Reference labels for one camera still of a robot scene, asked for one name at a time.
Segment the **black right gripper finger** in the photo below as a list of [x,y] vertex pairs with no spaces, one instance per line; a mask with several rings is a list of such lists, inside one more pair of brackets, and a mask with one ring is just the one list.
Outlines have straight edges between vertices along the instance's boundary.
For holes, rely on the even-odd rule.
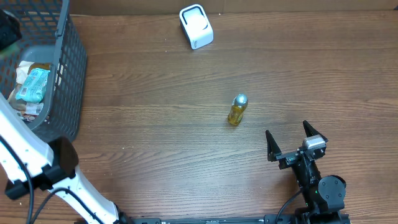
[[269,130],[266,131],[266,139],[267,139],[267,160],[270,162],[277,161],[277,157],[280,156],[282,152]]
[[328,139],[323,134],[318,132],[307,120],[303,121],[303,128],[304,128],[305,134],[308,138],[312,137],[312,136],[320,135],[325,142],[328,142]]

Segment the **yellow dish soap bottle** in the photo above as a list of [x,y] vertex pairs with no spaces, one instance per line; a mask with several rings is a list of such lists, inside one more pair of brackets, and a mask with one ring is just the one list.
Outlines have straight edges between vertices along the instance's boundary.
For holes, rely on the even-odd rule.
[[243,113],[248,106],[248,97],[240,93],[232,101],[231,109],[228,115],[228,123],[234,126],[240,124]]

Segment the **teal wet wipes pack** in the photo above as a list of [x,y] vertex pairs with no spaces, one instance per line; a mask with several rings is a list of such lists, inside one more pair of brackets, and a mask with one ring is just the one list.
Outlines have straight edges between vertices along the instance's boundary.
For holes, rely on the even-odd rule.
[[49,73],[49,70],[43,68],[33,68],[16,93],[16,99],[28,103],[40,103],[45,96]]

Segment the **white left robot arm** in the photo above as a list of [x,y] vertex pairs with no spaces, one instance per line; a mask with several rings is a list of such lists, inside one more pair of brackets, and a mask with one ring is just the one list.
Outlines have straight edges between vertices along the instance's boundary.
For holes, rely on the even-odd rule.
[[[131,223],[80,170],[73,140],[83,102],[87,55],[69,15],[68,2],[1,3],[1,165],[6,195],[34,197],[35,189],[62,198],[85,223]],[[28,77],[44,92],[23,112],[9,97],[26,95],[17,68],[31,64]]]

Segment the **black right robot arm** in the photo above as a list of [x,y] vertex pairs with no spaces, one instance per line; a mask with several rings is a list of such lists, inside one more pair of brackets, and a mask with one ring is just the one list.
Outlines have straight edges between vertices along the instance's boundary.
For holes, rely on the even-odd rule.
[[[345,207],[346,182],[338,175],[322,177],[315,163],[326,153],[328,139],[303,121],[306,138],[294,152],[282,153],[270,131],[266,131],[267,160],[278,162],[279,169],[291,168],[299,190],[286,201],[276,215],[265,215],[265,223],[309,223],[309,224],[350,224],[349,215],[340,211]],[[299,195],[305,206],[295,213],[283,215],[283,211]]]

